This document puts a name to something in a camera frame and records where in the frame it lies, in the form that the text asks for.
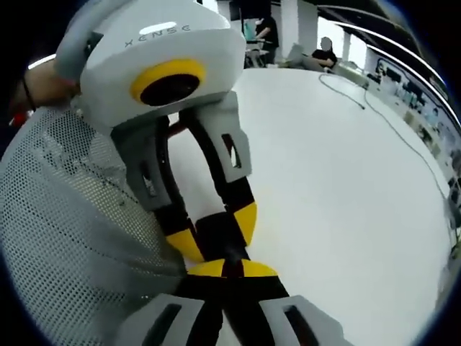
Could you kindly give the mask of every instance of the gray finger bracket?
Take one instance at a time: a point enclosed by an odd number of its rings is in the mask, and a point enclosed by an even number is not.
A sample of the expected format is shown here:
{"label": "gray finger bracket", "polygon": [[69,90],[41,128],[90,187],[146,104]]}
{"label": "gray finger bracket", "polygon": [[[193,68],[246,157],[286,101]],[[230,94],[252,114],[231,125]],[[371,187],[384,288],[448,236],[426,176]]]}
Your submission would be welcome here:
{"label": "gray finger bracket", "polygon": [[[159,160],[162,158],[157,155],[156,143],[161,135],[161,128],[168,128],[168,124],[168,118],[163,117],[137,128],[119,130],[115,128],[112,131],[112,140],[127,167],[127,183],[145,210],[157,210],[171,204],[171,198],[161,176]],[[143,164],[148,168],[149,181],[144,179],[141,169]]]}
{"label": "gray finger bracket", "polygon": [[[223,167],[226,182],[234,182],[251,173],[249,140],[240,127],[238,119],[238,100],[235,92],[229,92],[220,102],[194,109],[200,125],[205,129]],[[239,157],[240,164],[235,167],[225,146],[223,136],[229,135]]]}
{"label": "gray finger bracket", "polygon": [[271,327],[276,346],[300,346],[295,328],[288,317],[290,312],[295,312],[303,320],[301,328],[304,325],[311,330],[317,341],[312,345],[352,346],[344,339],[340,323],[302,296],[261,301],[259,304]]}
{"label": "gray finger bracket", "polygon": [[203,303],[160,294],[122,323],[114,345],[186,345]]}
{"label": "gray finger bracket", "polygon": [[79,81],[88,55],[86,45],[93,31],[115,10],[132,0],[89,0],[75,14],[61,41],[55,58],[58,75]]}

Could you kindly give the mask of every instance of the white mesh fabric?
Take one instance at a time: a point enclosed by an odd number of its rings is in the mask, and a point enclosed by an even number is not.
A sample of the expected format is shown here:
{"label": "white mesh fabric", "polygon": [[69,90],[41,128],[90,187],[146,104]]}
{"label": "white mesh fabric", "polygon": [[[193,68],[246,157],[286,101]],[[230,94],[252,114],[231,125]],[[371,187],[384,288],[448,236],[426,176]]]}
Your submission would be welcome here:
{"label": "white mesh fabric", "polygon": [[112,142],[73,111],[38,110],[0,167],[1,250],[53,344],[107,344],[123,319],[184,274],[127,186]]}

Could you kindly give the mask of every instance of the bracelet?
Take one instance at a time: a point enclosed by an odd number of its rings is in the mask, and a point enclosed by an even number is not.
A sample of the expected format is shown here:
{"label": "bracelet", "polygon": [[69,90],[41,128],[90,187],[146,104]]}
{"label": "bracelet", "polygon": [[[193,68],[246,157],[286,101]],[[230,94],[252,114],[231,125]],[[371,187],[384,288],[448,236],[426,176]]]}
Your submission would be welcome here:
{"label": "bracelet", "polygon": [[25,77],[22,77],[22,86],[24,87],[24,91],[26,93],[27,101],[29,102],[29,105],[32,108],[32,110],[35,112],[37,110],[37,108],[35,106],[34,99],[32,98],[32,95],[30,94],[30,90],[29,90],[29,87],[27,86]]}

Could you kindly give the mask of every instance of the black cable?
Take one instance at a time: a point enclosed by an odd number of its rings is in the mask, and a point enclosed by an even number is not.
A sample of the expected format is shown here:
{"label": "black cable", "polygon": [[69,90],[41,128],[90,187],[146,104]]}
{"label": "black cable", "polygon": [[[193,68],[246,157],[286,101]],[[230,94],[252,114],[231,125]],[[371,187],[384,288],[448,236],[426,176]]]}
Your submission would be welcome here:
{"label": "black cable", "polygon": [[322,77],[323,76],[335,76],[334,74],[321,74],[319,77],[318,77],[318,80],[320,81],[320,83],[322,83],[325,87],[329,88],[330,90],[333,90],[334,92],[337,92],[338,94],[341,94],[345,97],[347,97],[348,99],[350,99],[352,102],[354,103],[357,103],[359,105],[360,108],[362,108],[362,110],[365,109],[365,106],[362,105],[360,102],[356,101],[355,99],[353,99],[352,97],[350,97],[349,95],[343,93],[343,92],[340,92],[339,90],[337,89],[334,89],[332,86],[329,86],[327,83],[325,83],[324,80],[322,80]]}
{"label": "black cable", "polygon": [[35,106],[34,99],[32,98],[32,95],[30,94],[30,90],[29,90],[29,87],[27,86],[26,78],[24,76],[21,78],[21,82],[22,82],[22,86],[24,87],[27,101],[29,102],[29,105],[32,108],[32,110],[35,112],[37,108]]}
{"label": "black cable", "polygon": [[[354,86],[358,86],[358,87],[361,87],[359,86],[358,84],[355,84],[351,81],[349,81],[348,79],[345,79],[344,77],[341,77],[341,76],[338,76],[338,75],[335,75],[335,74],[321,74],[319,77],[318,77],[318,80],[323,84],[325,85],[326,87],[328,87],[329,89],[333,90],[334,92],[337,92],[338,94],[341,94],[345,97],[347,97],[348,99],[354,101],[355,103],[357,103],[363,110],[365,109],[365,106],[362,105],[361,103],[359,103],[358,101],[356,101],[355,99],[353,99],[352,97],[350,97],[349,95],[346,95],[345,93],[343,92],[340,92],[339,90],[337,89],[334,89],[332,86],[329,86],[327,85],[327,83],[325,83],[325,81],[322,80],[322,76],[332,76],[334,78],[339,78],[343,81],[347,81],[348,83],[350,84],[353,84]],[[432,174],[432,177],[434,178],[435,182],[436,182],[436,185],[437,185],[437,189],[439,190],[440,194],[442,195],[442,198],[443,200],[446,200],[446,197],[442,191],[442,188],[440,187],[439,185],[439,181],[437,179],[437,176],[436,174],[434,173],[434,171],[432,170],[431,168],[431,165],[429,164],[429,162],[424,158],[424,156],[419,152],[417,151],[409,142],[407,142],[407,140],[392,126],[392,124],[389,122],[389,120],[379,111],[377,111],[371,104],[370,102],[368,101],[368,98],[367,98],[367,93],[368,93],[368,90],[364,88],[364,100],[365,100],[365,103],[368,105],[368,107],[370,107],[371,110],[373,110],[375,113],[377,113],[382,119],[384,119],[384,121],[390,126],[390,128],[393,129],[393,131],[397,134],[397,136],[414,152],[416,153],[416,155],[418,155],[425,163],[425,165],[429,168],[429,170],[431,171],[431,174]]]}

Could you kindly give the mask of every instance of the rectangular slot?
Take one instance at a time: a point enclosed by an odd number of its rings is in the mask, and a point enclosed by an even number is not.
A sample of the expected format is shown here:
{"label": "rectangular slot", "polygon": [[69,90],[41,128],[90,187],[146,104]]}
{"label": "rectangular slot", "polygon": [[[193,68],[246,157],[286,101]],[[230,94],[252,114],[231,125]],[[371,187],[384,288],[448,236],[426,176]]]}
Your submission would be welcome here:
{"label": "rectangular slot", "polygon": [[234,142],[232,140],[231,135],[229,135],[227,133],[225,135],[222,135],[221,137],[223,138],[224,145],[228,150],[230,160],[232,161],[232,167],[234,167],[234,168],[242,168],[242,163],[240,161],[240,157],[238,155],[236,146],[235,146],[235,144],[234,144]]}
{"label": "rectangular slot", "polygon": [[164,343],[173,321],[180,311],[180,305],[169,304],[154,322],[152,328],[147,332],[146,338],[143,341],[143,346],[161,346]]}
{"label": "rectangular slot", "polygon": [[155,189],[153,188],[153,183],[151,181],[151,175],[149,173],[149,168],[146,161],[143,161],[139,167],[141,174],[143,175],[144,186],[151,197],[157,196]]}
{"label": "rectangular slot", "polygon": [[304,319],[303,315],[299,312],[296,306],[290,306],[285,311],[285,315],[296,334],[297,340],[301,346],[319,346],[317,338],[314,332],[309,327],[309,324]]}

